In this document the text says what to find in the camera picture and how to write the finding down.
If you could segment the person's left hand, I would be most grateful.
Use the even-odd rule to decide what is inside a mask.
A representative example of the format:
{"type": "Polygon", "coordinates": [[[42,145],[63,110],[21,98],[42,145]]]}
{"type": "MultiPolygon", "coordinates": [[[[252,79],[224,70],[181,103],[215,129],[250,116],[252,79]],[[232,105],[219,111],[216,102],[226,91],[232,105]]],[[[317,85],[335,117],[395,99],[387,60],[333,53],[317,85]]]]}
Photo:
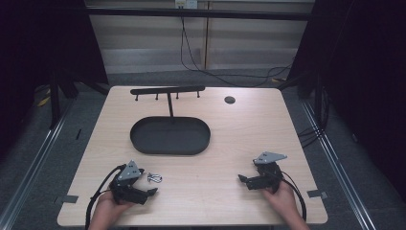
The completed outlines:
{"type": "Polygon", "coordinates": [[[122,202],[118,204],[114,200],[114,196],[110,191],[102,194],[98,199],[98,204],[95,209],[95,213],[92,217],[93,219],[106,219],[107,221],[116,222],[121,214],[131,208],[133,203],[122,202]]]}

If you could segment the grey tape strip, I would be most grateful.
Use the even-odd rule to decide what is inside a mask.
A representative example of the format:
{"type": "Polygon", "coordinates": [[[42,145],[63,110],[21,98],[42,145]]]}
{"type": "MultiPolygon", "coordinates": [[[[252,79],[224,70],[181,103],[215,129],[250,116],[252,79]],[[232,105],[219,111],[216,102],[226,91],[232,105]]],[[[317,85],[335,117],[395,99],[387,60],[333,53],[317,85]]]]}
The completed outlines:
{"type": "Polygon", "coordinates": [[[326,192],[321,192],[319,190],[312,190],[312,191],[308,191],[307,195],[310,198],[314,198],[314,197],[319,197],[320,199],[326,199],[328,198],[328,195],[326,192]]]}
{"type": "Polygon", "coordinates": [[[78,198],[77,195],[60,195],[55,198],[54,204],[76,203],[78,198]]]}

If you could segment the yellow tape piece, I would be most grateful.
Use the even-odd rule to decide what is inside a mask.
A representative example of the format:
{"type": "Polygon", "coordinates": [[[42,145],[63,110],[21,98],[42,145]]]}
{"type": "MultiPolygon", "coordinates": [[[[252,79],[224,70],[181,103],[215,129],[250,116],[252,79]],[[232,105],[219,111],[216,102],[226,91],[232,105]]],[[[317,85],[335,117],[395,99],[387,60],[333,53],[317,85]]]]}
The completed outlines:
{"type": "Polygon", "coordinates": [[[50,99],[51,99],[51,90],[48,90],[36,106],[41,107],[45,105],[50,99]]]}

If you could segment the black metal stand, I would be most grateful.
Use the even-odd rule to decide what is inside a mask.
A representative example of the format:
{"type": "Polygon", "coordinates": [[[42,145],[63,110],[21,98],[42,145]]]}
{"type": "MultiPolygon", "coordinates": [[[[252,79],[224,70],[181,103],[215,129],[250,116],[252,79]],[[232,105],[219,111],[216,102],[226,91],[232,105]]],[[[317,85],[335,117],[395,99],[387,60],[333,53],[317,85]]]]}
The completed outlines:
{"type": "Polygon", "coordinates": [[[54,129],[57,123],[61,120],[59,91],[62,91],[64,96],[68,99],[75,99],[79,91],[76,87],[76,82],[83,83],[91,89],[101,93],[102,95],[108,94],[108,89],[100,86],[98,83],[89,80],[75,72],[52,72],[50,74],[50,99],[52,109],[52,119],[50,129],[54,129]]]}

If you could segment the person's right hand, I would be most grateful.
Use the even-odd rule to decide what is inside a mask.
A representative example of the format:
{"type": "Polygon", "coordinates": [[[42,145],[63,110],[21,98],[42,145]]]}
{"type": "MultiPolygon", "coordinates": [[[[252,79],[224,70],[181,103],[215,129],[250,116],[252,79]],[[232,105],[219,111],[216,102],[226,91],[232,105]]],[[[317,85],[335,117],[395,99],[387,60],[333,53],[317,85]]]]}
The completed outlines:
{"type": "Polygon", "coordinates": [[[283,219],[293,219],[296,216],[300,216],[293,190],[285,182],[280,183],[279,189],[276,192],[267,188],[262,189],[261,193],[274,211],[283,219]]]}

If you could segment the black hook stand with tray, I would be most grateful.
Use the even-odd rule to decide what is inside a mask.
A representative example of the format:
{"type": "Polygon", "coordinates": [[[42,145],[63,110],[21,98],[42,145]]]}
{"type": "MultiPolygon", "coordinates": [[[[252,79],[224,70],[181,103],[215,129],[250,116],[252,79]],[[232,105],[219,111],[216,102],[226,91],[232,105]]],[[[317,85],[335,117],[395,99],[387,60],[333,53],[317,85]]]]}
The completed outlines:
{"type": "Polygon", "coordinates": [[[169,105],[169,116],[149,116],[137,121],[130,130],[133,147],[144,154],[196,155],[204,151],[211,140],[211,130],[202,120],[195,117],[176,117],[173,112],[171,95],[200,92],[206,89],[203,85],[172,86],[131,89],[130,94],[138,100],[140,95],[166,94],[169,105]]]}

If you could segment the dark curtain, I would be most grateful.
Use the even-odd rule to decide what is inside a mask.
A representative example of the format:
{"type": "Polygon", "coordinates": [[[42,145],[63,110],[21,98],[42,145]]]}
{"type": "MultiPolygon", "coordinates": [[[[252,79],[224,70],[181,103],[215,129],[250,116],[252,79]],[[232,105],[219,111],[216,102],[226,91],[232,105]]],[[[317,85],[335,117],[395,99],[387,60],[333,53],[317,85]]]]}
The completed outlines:
{"type": "Polygon", "coordinates": [[[107,84],[102,54],[84,0],[0,0],[0,162],[18,139],[34,91],[56,83],[107,84]]]}
{"type": "Polygon", "coordinates": [[[406,0],[314,0],[289,74],[323,85],[406,202],[406,0]]]}

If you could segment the white wall power outlet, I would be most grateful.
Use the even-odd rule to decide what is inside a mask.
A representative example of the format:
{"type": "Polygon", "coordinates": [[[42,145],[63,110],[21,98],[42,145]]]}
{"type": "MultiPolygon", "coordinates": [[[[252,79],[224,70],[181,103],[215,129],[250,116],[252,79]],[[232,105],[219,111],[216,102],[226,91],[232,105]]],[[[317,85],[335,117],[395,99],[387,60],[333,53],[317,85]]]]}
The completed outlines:
{"type": "Polygon", "coordinates": [[[174,6],[176,9],[197,10],[197,0],[174,0],[174,6]]]}

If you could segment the metal floor rail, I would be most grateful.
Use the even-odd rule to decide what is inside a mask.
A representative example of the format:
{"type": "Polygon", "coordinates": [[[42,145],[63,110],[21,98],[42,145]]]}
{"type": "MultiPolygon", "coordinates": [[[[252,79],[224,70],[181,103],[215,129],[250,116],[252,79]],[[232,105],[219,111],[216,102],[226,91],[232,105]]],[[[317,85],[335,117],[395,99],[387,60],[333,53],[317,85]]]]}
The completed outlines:
{"type": "Polygon", "coordinates": [[[39,175],[40,170],[45,164],[48,155],[50,154],[59,133],[62,131],[66,117],[71,111],[75,100],[69,100],[66,107],[62,110],[56,124],[47,131],[47,135],[41,143],[40,149],[37,151],[33,162],[26,170],[26,173],[19,183],[15,194],[11,197],[4,212],[0,216],[0,230],[12,230],[12,227],[39,175]]]}
{"type": "Polygon", "coordinates": [[[311,129],[316,134],[316,140],[320,143],[329,165],[332,167],[332,170],[337,177],[346,199],[349,202],[350,208],[358,220],[362,230],[377,230],[375,224],[373,223],[372,216],[367,210],[360,195],[355,190],[333,145],[330,143],[326,133],[317,125],[315,112],[311,104],[307,101],[302,101],[302,106],[304,108],[304,113],[311,124],[311,129]]]}

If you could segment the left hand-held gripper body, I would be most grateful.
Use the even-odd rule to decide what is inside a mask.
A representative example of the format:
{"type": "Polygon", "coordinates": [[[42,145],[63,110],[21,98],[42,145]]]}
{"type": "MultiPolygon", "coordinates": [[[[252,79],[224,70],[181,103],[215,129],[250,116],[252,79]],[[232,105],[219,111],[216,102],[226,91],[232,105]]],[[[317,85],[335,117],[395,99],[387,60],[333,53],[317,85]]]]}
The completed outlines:
{"type": "Polygon", "coordinates": [[[133,187],[134,183],[141,177],[138,175],[138,166],[134,160],[130,160],[124,168],[113,178],[109,185],[114,199],[117,203],[128,201],[144,205],[147,201],[147,192],[133,187]]]}

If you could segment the black horizontal frame bar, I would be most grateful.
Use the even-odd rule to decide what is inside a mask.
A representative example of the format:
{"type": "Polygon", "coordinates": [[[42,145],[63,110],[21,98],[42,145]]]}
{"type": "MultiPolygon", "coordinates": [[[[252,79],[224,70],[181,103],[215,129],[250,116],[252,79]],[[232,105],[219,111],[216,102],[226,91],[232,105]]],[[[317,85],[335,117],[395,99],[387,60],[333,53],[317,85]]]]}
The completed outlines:
{"type": "Polygon", "coordinates": [[[313,18],[309,13],[262,12],[262,11],[215,11],[215,10],[177,10],[177,9],[128,9],[100,8],[85,9],[88,14],[126,15],[126,16],[164,16],[164,17],[203,17],[232,19],[263,19],[308,21],[313,18]]]}

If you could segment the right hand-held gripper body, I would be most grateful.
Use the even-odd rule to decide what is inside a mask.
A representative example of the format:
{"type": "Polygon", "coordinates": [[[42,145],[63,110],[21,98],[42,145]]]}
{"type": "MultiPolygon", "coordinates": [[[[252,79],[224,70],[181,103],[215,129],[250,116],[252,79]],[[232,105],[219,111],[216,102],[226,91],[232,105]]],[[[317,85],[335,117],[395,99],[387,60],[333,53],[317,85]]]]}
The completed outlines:
{"type": "Polygon", "coordinates": [[[261,153],[256,159],[253,160],[259,175],[250,177],[252,179],[252,183],[247,184],[254,185],[256,190],[270,188],[276,192],[279,189],[282,181],[282,171],[277,162],[285,158],[285,154],[269,151],[261,153]]]}

